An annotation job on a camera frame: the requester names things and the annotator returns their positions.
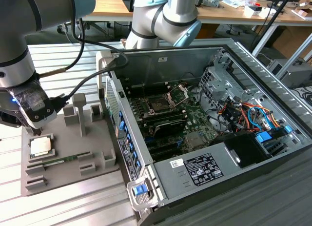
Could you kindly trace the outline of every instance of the black power cable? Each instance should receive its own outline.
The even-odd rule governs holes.
[[[83,23],[79,22],[79,25],[80,25],[80,28],[81,28],[81,37],[82,37],[82,39],[81,39],[81,47],[80,47],[80,50],[79,50],[79,53],[78,53],[78,56],[76,57],[76,59],[70,65],[68,65],[67,67],[63,67],[63,68],[60,68],[60,69],[57,69],[57,70],[53,70],[53,71],[49,71],[49,72],[46,72],[46,73],[39,74],[39,78],[49,77],[49,76],[52,76],[52,75],[56,75],[56,74],[59,74],[59,73],[66,72],[67,70],[69,70],[70,68],[75,66],[76,63],[80,60],[80,58],[82,56],[82,53],[83,53],[83,50],[84,50],[84,46],[85,46],[85,41],[84,41],[84,39],[85,39],[85,32],[84,32],[84,28],[83,28]]]
[[[307,88],[304,87],[304,90],[301,90],[303,93],[299,92],[299,89],[293,89],[295,92],[299,94],[299,97],[301,97],[303,100],[307,102],[310,106],[312,106],[312,91],[309,91]]]
[[[75,22],[76,22],[76,7],[75,7],[75,2],[74,0],[70,0],[70,5],[71,5],[71,8],[72,8],[72,17],[71,17],[71,28],[72,28],[72,36],[74,37],[75,40],[81,42],[81,49],[80,49],[80,52],[79,52],[79,55],[77,56],[77,58],[75,59],[75,61],[70,64],[68,67],[66,68],[62,68],[62,69],[59,69],[59,70],[55,70],[55,71],[52,71],[52,72],[48,72],[48,73],[45,73],[42,74],[43,77],[46,77],[46,76],[50,76],[50,75],[55,75],[55,74],[58,74],[58,73],[61,73],[61,72],[65,72],[67,69],[73,67],[80,59],[81,55],[82,55],[82,52],[83,52],[83,48],[84,48],[84,45],[85,43],[89,43],[89,44],[94,44],[94,45],[98,45],[98,46],[102,46],[102,47],[105,47],[105,48],[108,48],[110,50],[113,50],[117,53],[119,53],[121,56],[124,57],[125,59],[125,62],[122,64],[122,65],[119,65],[119,66],[114,66],[113,65],[115,64],[114,61],[112,61],[110,64],[108,64],[103,70],[100,70],[98,72],[95,72],[93,74],[91,74],[90,76],[86,77],[85,79],[83,79],[73,90],[72,92],[70,92],[67,96],[64,96],[64,97],[58,97],[58,98],[54,98],[55,102],[60,105],[60,106],[64,106],[66,101],[68,101],[78,90],[80,87],[82,87],[87,81],[89,81],[90,79],[92,79],[93,77],[95,76],[98,76],[98,75],[101,75],[103,73],[106,73],[106,72],[109,72],[109,71],[114,71],[114,70],[119,70],[119,69],[123,69],[126,65],[128,65],[129,63],[129,59],[128,57],[126,56],[126,54],[124,52],[122,52],[121,50],[119,49],[116,49],[112,46],[109,46],[109,45],[106,45],[106,44],[102,44],[102,43],[99,43],[99,42],[95,42],[95,41],[88,41],[85,39],[85,33],[84,33],[84,27],[83,27],[83,21],[82,19],[79,19],[79,25],[80,25],[80,28],[81,28],[81,38],[78,38],[76,36],[76,31],[75,31]]]
[[[271,18],[271,20],[269,21],[268,25],[266,26],[266,28],[264,29],[264,31],[261,33],[260,38],[258,39],[258,41],[256,41],[254,43],[254,45],[252,45],[251,47],[251,52],[254,51],[255,47],[258,45],[259,41],[264,37],[264,35],[267,33],[267,31],[269,30],[269,28],[272,26],[272,24],[274,23],[275,19],[277,18],[277,16],[281,13],[281,11],[284,9],[285,5],[287,4],[289,0],[284,0],[283,3],[280,5],[280,7],[278,8],[278,10],[276,11],[276,13],[273,15],[273,17]]]

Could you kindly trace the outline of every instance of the barcode label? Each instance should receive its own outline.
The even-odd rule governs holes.
[[[184,162],[183,162],[183,159],[177,159],[177,160],[170,161],[170,164],[171,164],[172,168],[175,168],[178,166],[183,166]]]

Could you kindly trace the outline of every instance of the wooden desk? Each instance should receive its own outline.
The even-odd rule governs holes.
[[[258,0],[267,7],[267,1]],[[264,19],[259,16],[247,18],[244,16],[244,7],[237,9],[224,3],[220,3],[220,8],[200,7],[198,8],[198,19],[202,23],[223,23],[223,24],[263,24]],[[284,26],[312,26],[312,21],[305,21],[291,12],[290,8],[285,8],[286,12],[280,14],[276,22]],[[131,21],[132,14],[124,5],[122,0],[97,0],[94,12],[87,16],[89,21]]]

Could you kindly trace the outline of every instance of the metal frame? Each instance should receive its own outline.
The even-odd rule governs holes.
[[[296,52],[291,56],[291,58],[285,63],[282,69],[277,73],[276,77],[281,79],[285,72],[287,71],[288,67],[290,67],[300,56],[300,54],[305,51],[312,42],[312,33],[308,36],[308,38],[302,43],[302,45],[296,50]]]

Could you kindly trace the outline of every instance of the cardboard box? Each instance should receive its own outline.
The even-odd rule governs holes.
[[[273,47],[286,58],[290,58],[300,45],[311,34],[312,27],[288,26],[279,38],[274,42]],[[310,45],[300,57],[304,58],[312,49]]]

